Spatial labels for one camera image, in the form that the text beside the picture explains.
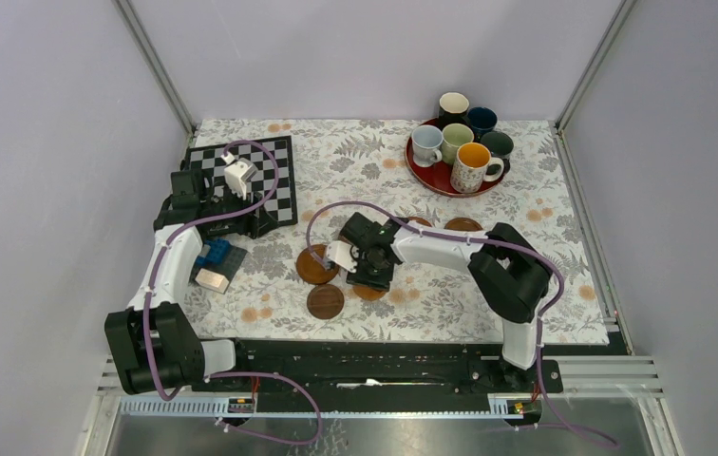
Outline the brown ringed coaster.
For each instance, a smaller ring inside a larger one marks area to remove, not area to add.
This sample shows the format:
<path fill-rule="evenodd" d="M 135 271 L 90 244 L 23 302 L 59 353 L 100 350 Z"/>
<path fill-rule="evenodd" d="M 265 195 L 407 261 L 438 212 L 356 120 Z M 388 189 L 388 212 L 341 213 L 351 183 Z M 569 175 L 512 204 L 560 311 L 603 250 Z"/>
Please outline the brown ringed coaster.
<path fill-rule="evenodd" d="M 409 223 L 409 222 L 415 222 L 415 223 L 418 223 L 418 224 L 426 226 L 426 227 L 433 227 L 432 223 L 429 222 L 428 220 L 426 220 L 425 218 L 409 217 L 409 218 L 407 218 L 407 223 Z"/>
<path fill-rule="evenodd" d="M 305 248 L 297 257 L 295 270 L 302 280 L 312 285 L 323 285 L 331 282 L 340 273 L 340 267 L 333 262 L 323 266 L 314 255 L 326 259 L 326 245 L 314 244 L 311 249 Z"/>
<path fill-rule="evenodd" d="M 472 218 L 453 218 L 448 221 L 444 228 L 451 231 L 477 232 L 482 231 L 482 226 Z"/>

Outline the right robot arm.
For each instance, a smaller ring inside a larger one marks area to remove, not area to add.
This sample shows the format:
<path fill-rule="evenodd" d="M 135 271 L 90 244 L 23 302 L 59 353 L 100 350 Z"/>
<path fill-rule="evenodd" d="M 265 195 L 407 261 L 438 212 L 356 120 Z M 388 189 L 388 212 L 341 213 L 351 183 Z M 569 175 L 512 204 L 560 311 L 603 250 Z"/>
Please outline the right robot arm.
<path fill-rule="evenodd" d="M 460 232 L 397 218 L 380 224 L 355 213 L 327 246 L 326 260 L 346 271 L 349 284 L 382 292 L 389 290 L 396 267 L 405 263 L 468 274 L 503 321 L 502 382 L 524 391 L 538 380 L 539 303 L 553 270 L 511 225 Z"/>

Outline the light wood coaster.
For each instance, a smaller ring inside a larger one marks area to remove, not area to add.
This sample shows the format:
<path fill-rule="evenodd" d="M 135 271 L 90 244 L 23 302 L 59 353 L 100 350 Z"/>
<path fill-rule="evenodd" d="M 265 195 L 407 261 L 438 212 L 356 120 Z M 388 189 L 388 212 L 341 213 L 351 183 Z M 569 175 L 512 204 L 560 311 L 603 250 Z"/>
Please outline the light wood coaster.
<path fill-rule="evenodd" d="M 357 297 L 366 301 L 377 301 L 383 298 L 387 291 L 375 290 L 367 286 L 353 285 L 352 290 Z"/>

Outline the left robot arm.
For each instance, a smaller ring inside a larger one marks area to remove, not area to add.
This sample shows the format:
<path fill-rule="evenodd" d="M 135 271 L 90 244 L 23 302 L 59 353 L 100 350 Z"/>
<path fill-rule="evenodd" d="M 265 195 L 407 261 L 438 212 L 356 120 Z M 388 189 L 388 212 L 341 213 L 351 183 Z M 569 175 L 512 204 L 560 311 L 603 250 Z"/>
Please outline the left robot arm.
<path fill-rule="evenodd" d="M 277 167 L 269 182 L 254 191 L 256 169 L 228 165 L 226 196 L 215 192 L 215 178 L 201 169 L 172 173 L 171 193 L 153 222 L 154 248 L 142 284 L 124 310 L 110 313 L 104 334 L 123 390 L 157 392 L 172 399 L 181 388 L 203 379 L 202 342 L 182 307 L 204 242 L 213 234 L 255 234 L 265 205 L 280 181 Z"/>

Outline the floral mug orange inside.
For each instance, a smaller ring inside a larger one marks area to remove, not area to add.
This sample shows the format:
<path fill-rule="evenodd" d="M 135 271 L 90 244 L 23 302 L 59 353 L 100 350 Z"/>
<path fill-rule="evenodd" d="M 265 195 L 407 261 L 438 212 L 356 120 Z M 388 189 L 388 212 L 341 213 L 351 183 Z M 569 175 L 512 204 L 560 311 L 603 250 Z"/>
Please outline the floral mug orange inside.
<path fill-rule="evenodd" d="M 503 159 L 494 157 L 487 147 L 481 143 L 469 142 L 457 151 L 450 183 L 461 194 L 475 193 L 484 184 L 501 178 L 504 167 Z"/>

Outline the dark walnut coaster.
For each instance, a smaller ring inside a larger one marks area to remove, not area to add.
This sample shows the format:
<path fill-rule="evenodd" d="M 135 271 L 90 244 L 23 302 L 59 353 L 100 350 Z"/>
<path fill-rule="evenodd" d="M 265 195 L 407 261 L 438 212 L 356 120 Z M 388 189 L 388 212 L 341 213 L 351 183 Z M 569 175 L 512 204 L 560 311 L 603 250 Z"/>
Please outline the dark walnut coaster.
<path fill-rule="evenodd" d="M 343 292 L 331 284 L 315 286 L 307 296 L 307 310 L 315 318 L 329 320 L 335 318 L 344 309 Z"/>

